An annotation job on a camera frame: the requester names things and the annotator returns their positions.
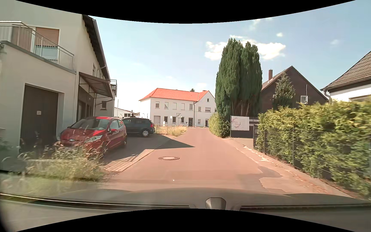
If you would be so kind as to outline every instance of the asphalt road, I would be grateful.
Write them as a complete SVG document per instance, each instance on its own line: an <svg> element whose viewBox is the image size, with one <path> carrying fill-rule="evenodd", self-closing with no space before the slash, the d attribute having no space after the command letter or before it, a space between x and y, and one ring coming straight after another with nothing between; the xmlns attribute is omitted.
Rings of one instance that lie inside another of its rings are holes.
<svg viewBox="0 0 371 232"><path fill-rule="evenodd" d="M304 176L207 128L188 131L112 177L106 188L130 191L172 187L220 187L271 193L332 193ZM174 156L177 160L161 160Z"/></svg>

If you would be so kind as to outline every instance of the sky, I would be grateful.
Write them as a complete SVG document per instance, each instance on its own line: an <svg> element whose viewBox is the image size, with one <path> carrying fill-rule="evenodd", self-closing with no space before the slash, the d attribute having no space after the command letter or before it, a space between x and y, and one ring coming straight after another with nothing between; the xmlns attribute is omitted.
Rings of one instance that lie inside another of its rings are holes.
<svg viewBox="0 0 371 232"><path fill-rule="evenodd" d="M139 112L155 88L215 94L229 38L258 46L263 82L294 66L317 89L336 80L371 50L371 0L247 21L161 24L96 19L116 105Z"/></svg>

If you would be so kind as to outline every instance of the dark gray car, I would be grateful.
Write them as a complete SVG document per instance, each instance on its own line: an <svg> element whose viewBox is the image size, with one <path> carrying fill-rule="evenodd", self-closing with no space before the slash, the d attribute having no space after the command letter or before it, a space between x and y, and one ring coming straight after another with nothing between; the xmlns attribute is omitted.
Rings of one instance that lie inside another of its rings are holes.
<svg viewBox="0 0 371 232"><path fill-rule="evenodd" d="M154 124L150 119L142 118L125 118L122 119L127 130L127 134L139 134L143 137L148 137L154 134Z"/></svg>

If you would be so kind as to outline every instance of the car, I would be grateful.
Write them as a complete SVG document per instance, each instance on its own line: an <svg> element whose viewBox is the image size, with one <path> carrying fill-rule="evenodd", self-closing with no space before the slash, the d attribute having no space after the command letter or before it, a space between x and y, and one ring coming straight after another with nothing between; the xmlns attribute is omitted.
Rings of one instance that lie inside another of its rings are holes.
<svg viewBox="0 0 371 232"><path fill-rule="evenodd" d="M150 119L125 118L122 121L127 128L128 134L139 134L143 137L148 137L155 132L154 124Z"/></svg>
<svg viewBox="0 0 371 232"><path fill-rule="evenodd" d="M66 147L85 144L101 152L127 145L127 130L120 119L88 117L62 131L57 140Z"/></svg>

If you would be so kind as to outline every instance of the tree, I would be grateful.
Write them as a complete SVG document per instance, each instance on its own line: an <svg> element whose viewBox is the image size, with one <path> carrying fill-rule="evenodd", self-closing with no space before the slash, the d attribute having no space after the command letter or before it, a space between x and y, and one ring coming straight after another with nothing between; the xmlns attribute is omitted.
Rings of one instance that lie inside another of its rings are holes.
<svg viewBox="0 0 371 232"><path fill-rule="evenodd" d="M273 98L273 109L277 110L280 106L291 108L294 96L295 92L290 77L287 76L286 73L283 73L276 84L276 96Z"/></svg>
<svg viewBox="0 0 371 232"><path fill-rule="evenodd" d="M219 116L257 116L260 110L262 71L256 45L245 47L229 39L223 49L216 77L216 105Z"/></svg>

